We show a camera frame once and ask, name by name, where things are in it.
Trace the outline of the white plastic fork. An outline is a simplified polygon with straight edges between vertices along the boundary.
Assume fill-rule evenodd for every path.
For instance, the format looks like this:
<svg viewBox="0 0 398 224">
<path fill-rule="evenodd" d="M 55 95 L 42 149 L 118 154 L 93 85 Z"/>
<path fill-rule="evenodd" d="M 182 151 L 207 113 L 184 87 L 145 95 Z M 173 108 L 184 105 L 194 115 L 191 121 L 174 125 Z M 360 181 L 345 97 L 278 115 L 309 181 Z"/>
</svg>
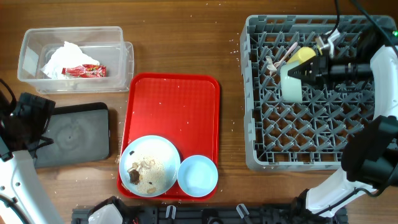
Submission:
<svg viewBox="0 0 398 224">
<path fill-rule="evenodd" d="M 265 56 L 265 59 L 267 62 L 267 69 L 269 71 L 269 75 L 272 75 L 273 73 L 275 73 L 277 71 L 277 68 L 274 66 L 272 58 L 269 55 Z"/>
</svg>

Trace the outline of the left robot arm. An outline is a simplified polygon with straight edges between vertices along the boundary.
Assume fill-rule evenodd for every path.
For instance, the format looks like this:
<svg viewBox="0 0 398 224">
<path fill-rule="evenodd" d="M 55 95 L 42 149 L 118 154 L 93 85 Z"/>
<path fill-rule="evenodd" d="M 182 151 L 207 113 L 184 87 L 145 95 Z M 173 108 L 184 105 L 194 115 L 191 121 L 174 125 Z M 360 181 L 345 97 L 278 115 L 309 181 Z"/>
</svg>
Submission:
<svg viewBox="0 0 398 224">
<path fill-rule="evenodd" d="M 5 223 L 63 223 L 41 184 L 36 152 L 53 144 L 44 134 L 55 102 L 22 93 L 17 99 L 1 80 L 1 218 Z"/>
</svg>

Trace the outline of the green bowl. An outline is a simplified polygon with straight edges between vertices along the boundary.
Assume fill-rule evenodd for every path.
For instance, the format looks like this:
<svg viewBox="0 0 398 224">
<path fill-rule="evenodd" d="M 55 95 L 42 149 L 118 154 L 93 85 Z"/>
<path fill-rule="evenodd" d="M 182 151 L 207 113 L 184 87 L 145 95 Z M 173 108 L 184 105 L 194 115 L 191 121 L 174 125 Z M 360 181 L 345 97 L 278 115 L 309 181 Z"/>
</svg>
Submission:
<svg viewBox="0 0 398 224">
<path fill-rule="evenodd" d="M 288 71 L 300 65 L 299 61 L 288 63 L 280 69 L 282 97 L 288 103 L 302 103 L 302 82 L 298 78 L 288 76 Z"/>
</svg>

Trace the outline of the yellow plastic cup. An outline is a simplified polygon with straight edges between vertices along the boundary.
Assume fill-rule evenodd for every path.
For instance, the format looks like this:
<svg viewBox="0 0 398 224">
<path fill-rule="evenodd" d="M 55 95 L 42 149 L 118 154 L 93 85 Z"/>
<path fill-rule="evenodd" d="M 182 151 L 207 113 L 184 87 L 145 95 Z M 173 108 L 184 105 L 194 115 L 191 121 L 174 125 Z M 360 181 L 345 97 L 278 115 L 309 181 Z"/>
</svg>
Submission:
<svg viewBox="0 0 398 224">
<path fill-rule="evenodd" d="M 315 51 L 310 48 L 310 47 L 302 47 L 296 53 L 293 54 L 293 56 L 287 61 L 287 64 L 293 63 L 293 62 L 299 62 L 299 63 L 304 63 L 308 59 L 316 56 L 317 54 Z"/>
</svg>

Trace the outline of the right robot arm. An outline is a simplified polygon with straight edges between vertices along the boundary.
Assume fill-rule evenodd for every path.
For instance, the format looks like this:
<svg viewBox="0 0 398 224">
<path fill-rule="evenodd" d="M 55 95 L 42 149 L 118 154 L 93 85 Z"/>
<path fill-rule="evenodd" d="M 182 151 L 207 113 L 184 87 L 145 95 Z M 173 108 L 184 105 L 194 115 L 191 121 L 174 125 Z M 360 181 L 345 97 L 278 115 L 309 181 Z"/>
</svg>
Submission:
<svg viewBox="0 0 398 224">
<path fill-rule="evenodd" d="M 359 38 L 355 60 L 335 60 L 332 41 L 317 42 L 319 56 L 294 60 L 280 70 L 284 100 L 300 102 L 301 87 L 336 86 L 351 80 L 374 80 L 373 120 L 345 146 L 341 167 L 320 185 L 294 198 L 291 222 L 324 222 L 362 195 L 378 197 L 397 186 L 397 152 L 389 149 L 397 138 L 397 35 L 375 27 Z"/>
</svg>

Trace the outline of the light blue plate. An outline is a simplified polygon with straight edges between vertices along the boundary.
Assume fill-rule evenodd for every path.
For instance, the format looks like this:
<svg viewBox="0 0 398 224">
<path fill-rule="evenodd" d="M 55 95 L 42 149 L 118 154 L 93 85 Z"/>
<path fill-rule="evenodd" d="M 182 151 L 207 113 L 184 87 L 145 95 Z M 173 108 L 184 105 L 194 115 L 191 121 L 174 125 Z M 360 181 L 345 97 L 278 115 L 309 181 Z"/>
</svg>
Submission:
<svg viewBox="0 0 398 224">
<path fill-rule="evenodd" d="M 129 182 L 127 173 L 133 160 L 133 153 L 143 153 L 158 157 L 165 167 L 165 187 L 159 193 L 140 194 L 135 186 Z M 181 164 L 180 154 L 177 148 L 166 138 L 160 136 L 143 136 L 128 145 L 121 154 L 119 161 L 119 176 L 122 182 L 122 188 L 139 197 L 151 198 L 160 196 L 170 190 L 177 181 L 177 172 Z"/>
</svg>

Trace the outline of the white napkin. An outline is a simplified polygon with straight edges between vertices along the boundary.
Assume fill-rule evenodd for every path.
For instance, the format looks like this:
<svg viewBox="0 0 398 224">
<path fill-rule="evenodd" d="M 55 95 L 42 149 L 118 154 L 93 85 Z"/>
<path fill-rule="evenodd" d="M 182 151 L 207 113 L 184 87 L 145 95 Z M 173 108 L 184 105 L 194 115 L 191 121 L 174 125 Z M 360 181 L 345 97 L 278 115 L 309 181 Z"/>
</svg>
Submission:
<svg viewBox="0 0 398 224">
<path fill-rule="evenodd" d="M 62 69 L 73 68 L 83 64 L 101 65 L 99 61 L 84 54 L 76 44 L 64 42 L 64 46 L 58 48 L 52 54 L 50 60 L 40 71 L 54 80 L 71 79 L 77 77 L 62 75 Z"/>
</svg>

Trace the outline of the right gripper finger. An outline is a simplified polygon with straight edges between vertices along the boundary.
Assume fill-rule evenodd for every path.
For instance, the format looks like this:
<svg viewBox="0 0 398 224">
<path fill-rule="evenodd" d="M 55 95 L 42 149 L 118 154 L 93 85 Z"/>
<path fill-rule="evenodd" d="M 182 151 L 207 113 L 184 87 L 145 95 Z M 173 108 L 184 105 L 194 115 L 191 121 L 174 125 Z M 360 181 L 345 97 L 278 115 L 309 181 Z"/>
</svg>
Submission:
<svg viewBox="0 0 398 224">
<path fill-rule="evenodd" d="M 314 75 L 317 73 L 317 59 L 310 58 L 309 60 L 300 63 L 288 71 L 289 75 Z"/>
<path fill-rule="evenodd" d="M 317 78 L 312 73 L 308 73 L 308 74 L 304 74 L 304 73 L 288 73 L 288 76 L 292 77 L 292 78 L 297 78 L 301 82 L 304 82 L 304 83 L 307 83 L 307 84 L 316 84 L 317 83 Z"/>
</svg>

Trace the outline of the food scraps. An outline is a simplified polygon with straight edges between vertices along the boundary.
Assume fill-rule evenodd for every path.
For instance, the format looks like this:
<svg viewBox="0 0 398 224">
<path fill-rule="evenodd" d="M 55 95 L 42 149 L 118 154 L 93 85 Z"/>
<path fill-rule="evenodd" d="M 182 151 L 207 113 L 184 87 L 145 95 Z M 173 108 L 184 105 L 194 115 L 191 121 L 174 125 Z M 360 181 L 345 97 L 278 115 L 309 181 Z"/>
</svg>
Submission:
<svg viewBox="0 0 398 224">
<path fill-rule="evenodd" d="M 128 164 L 129 182 L 140 194 L 159 193 L 165 187 L 165 167 L 155 156 L 133 153 L 133 160 Z"/>
</svg>

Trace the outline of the light blue small bowl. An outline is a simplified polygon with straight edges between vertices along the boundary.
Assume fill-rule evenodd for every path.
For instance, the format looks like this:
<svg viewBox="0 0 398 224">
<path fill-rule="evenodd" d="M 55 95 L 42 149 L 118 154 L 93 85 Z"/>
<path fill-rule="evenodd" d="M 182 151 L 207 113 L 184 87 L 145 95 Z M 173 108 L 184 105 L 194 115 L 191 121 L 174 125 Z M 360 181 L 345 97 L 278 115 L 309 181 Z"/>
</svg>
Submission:
<svg viewBox="0 0 398 224">
<path fill-rule="evenodd" d="M 191 197 L 209 195 L 218 183 L 218 169 L 206 156 L 194 155 L 186 158 L 180 165 L 177 181 L 184 193 Z"/>
</svg>

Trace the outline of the red snack wrapper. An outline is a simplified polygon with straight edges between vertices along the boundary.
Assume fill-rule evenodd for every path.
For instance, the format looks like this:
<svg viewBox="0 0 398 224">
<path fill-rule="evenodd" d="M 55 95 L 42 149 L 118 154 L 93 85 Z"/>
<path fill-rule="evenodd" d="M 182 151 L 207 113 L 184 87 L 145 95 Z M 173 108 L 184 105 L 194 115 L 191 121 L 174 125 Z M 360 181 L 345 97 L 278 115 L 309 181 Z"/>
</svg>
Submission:
<svg viewBox="0 0 398 224">
<path fill-rule="evenodd" d="M 104 65 L 83 64 L 73 68 L 63 68 L 62 75 L 78 78 L 101 78 L 106 76 Z"/>
</svg>

